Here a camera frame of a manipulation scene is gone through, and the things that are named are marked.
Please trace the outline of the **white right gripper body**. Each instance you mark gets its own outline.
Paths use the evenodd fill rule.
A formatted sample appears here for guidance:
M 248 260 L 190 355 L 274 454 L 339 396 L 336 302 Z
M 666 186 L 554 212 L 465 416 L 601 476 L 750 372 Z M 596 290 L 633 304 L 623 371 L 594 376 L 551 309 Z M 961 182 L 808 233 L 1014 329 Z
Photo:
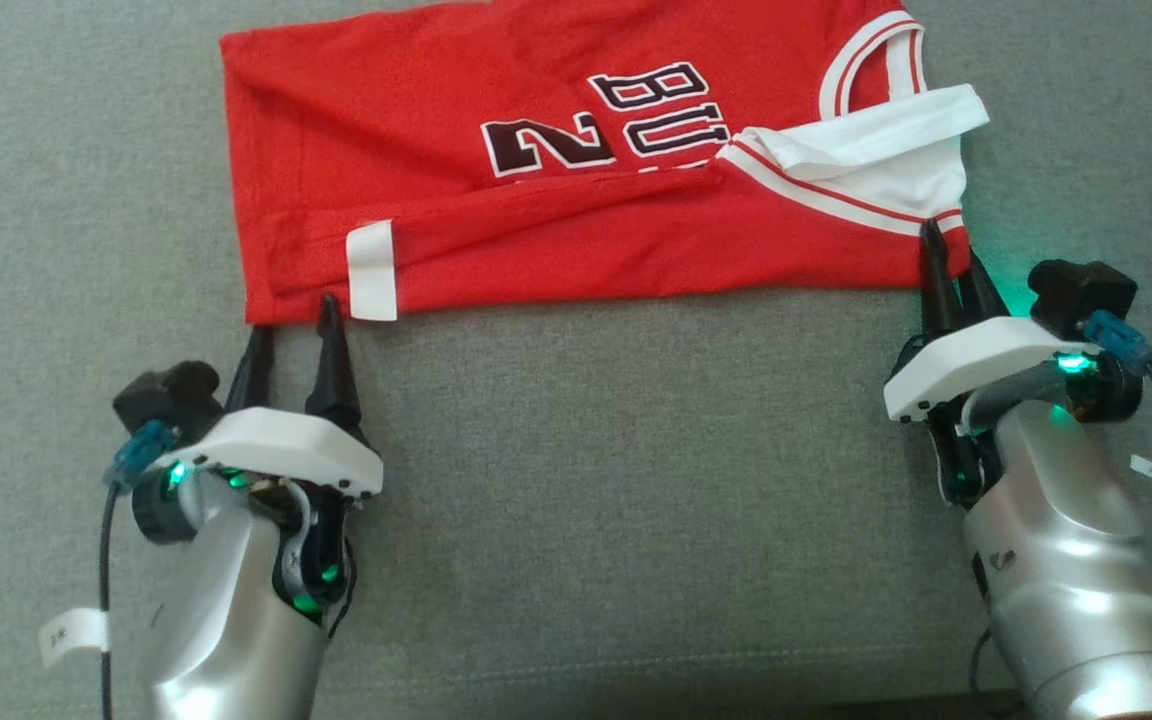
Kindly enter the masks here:
M 1032 397 L 1059 400 L 1068 377 L 1094 367 L 1100 353 L 1016 316 L 916 336 L 884 382 L 884 407 L 890 420 L 927 429 L 942 500 L 969 507 L 1001 477 L 991 447 L 998 423 Z

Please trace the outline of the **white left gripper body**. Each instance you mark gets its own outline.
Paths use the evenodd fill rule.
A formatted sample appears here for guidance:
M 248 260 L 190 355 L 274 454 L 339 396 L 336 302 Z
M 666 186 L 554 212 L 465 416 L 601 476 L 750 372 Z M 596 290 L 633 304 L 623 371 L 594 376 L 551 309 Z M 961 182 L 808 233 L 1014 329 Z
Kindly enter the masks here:
M 180 450 L 180 501 L 195 526 L 236 505 L 275 526 L 276 593 L 301 614 L 324 614 L 355 579 L 346 520 L 379 495 L 376 450 L 332 420 L 250 407 L 225 415 Z

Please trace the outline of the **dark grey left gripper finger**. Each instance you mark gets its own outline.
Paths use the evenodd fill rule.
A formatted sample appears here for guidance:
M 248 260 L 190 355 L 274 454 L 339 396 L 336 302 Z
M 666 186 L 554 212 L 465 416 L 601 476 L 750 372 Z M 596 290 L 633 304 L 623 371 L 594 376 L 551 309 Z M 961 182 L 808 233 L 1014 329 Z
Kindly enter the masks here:
M 274 351 L 274 328 L 271 325 L 253 325 L 225 401 L 228 414 L 237 414 L 248 407 L 270 406 Z
M 324 295 L 317 319 L 321 340 L 314 387 L 303 404 L 305 414 L 325 420 L 361 420 L 361 400 L 338 297 Z

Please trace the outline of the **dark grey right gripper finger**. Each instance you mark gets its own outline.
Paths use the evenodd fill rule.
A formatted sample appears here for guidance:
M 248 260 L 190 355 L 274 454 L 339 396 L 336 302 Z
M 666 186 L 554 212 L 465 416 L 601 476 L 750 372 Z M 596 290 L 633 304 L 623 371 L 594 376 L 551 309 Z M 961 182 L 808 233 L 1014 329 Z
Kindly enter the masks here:
M 937 340 L 963 328 L 963 305 L 950 273 L 950 253 L 940 223 L 925 220 L 920 229 L 922 331 Z
M 954 327 L 970 327 L 1000 316 L 1011 316 L 1005 297 L 998 291 L 996 283 L 977 252 L 969 250 L 968 259 L 965 272 L 955 281 L 958 311 Z

